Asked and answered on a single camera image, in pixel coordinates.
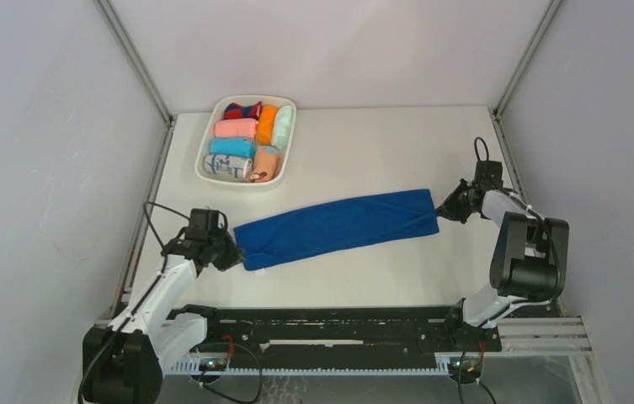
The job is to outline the blue microfiber towel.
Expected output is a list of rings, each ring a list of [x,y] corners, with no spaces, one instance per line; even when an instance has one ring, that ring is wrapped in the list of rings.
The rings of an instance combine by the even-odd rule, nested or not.
[[[439,232],[428,189],[336,200],[234,228],[247,271]]]

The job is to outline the orange towel with blue dots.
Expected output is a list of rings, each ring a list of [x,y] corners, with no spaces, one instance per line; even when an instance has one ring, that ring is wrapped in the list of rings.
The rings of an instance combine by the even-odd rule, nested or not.
[[[259,146],[253,159],[253,169],[248,175],[250,183],[266,183],[271,181],[280,161],[279,151],[272,146]]]

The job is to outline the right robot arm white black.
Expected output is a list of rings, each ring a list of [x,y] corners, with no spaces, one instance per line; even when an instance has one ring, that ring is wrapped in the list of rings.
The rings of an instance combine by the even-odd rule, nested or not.
[[[480,337],[479,328],[525,306],[544,306],[564,290],[569,224],[546,218],[503,185],[503,165],[476,164],[474,178],[462,179],[436,210],[439,217],[464,224],[475,214],[498,228],[488,283],[460,303],[461,318],[446,327],[447,342],[467,350]]]

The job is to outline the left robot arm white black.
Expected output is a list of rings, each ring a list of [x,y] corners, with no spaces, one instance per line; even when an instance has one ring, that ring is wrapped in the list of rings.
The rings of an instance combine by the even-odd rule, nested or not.
[[[167,371],[192,347],[221,344],[221,326],[204,315],[183,313],[164,324],[204,268],[225,271],[243,260],[224,213],[194,208],[185,219],[175,237],[158,242],[161,263],[141,293],[107,326],[85,334],[77,402],[153,403]]]

